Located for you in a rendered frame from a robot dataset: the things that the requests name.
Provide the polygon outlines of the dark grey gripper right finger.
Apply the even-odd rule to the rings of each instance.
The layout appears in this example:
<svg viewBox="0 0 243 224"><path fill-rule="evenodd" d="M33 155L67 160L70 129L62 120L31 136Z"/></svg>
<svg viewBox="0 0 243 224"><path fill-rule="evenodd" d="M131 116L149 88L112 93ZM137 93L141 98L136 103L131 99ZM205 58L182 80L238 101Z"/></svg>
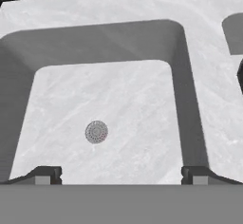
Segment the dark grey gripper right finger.
<svg viewBox="0 0 243 224"><path fill-rule="evenodd" d="M183 166L181 175L182 185L243 185L243 182L219 176L204 166Z"/></svg>

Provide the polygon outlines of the grey rounded block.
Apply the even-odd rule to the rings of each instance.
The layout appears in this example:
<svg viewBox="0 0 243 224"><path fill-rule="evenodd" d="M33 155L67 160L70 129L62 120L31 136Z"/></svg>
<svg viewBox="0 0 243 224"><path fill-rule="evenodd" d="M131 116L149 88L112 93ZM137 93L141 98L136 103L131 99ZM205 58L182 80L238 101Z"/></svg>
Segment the grey rounded block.
<svg viewBox="0 0 243 224"><path fill-rule="evenodd" d="M243 54L243 12L226 17L222 22L222 28L230 54Z"/></svg>

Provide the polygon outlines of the black pan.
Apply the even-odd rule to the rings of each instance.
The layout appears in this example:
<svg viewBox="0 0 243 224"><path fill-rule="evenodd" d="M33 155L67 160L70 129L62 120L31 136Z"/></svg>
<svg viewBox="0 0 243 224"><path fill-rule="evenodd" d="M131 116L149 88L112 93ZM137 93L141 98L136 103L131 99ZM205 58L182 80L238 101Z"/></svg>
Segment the black pan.
<svg viewBox="0 0 243 224"><path fill-rule="evenodd" d="M239 68L237 71L237 79L239 82L239 86L243 95L243 59L241 60L240 64L239 64Z"/></svg>

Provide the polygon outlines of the round metal sink drain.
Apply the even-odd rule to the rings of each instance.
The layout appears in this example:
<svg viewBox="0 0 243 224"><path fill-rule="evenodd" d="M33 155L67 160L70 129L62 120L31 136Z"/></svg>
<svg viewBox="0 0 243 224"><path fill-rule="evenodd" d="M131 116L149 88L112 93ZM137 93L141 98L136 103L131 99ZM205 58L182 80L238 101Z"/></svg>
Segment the round metal sink drain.
<svg viewBox="0 0 243 224"><path fill-rule="evenodd" d="M108 127L103 121L92 121L85 129L85 137L92 144L103 142L108 136Z"/></svg>

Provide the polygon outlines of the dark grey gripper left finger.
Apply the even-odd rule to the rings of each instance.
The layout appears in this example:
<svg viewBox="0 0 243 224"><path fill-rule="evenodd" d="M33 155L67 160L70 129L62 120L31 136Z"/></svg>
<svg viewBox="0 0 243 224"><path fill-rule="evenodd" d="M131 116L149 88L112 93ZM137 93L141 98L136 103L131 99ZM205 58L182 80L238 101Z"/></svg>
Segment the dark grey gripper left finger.
<svg viewBox="0 0 243 224"><path fill-rule="evenodd" d="M63 183L61 179L62 173L61 166L38 166L25 176L1 182L1 185L61 185Z"/></svg>

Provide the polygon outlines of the white marble sink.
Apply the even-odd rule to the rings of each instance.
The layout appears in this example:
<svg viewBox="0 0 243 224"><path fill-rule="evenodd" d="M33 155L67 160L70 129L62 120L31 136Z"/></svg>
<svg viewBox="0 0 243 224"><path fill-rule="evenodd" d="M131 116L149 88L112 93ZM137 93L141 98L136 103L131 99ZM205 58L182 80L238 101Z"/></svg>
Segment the white marble sink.
<svg viewBox="0 0 243 224"><path fill-rule="evenodd" d="M107 138L85 129L103 121ZM61 166L66 184L177 184L208 154L184 28L152 20L0 38L0 182Z"/></svg>

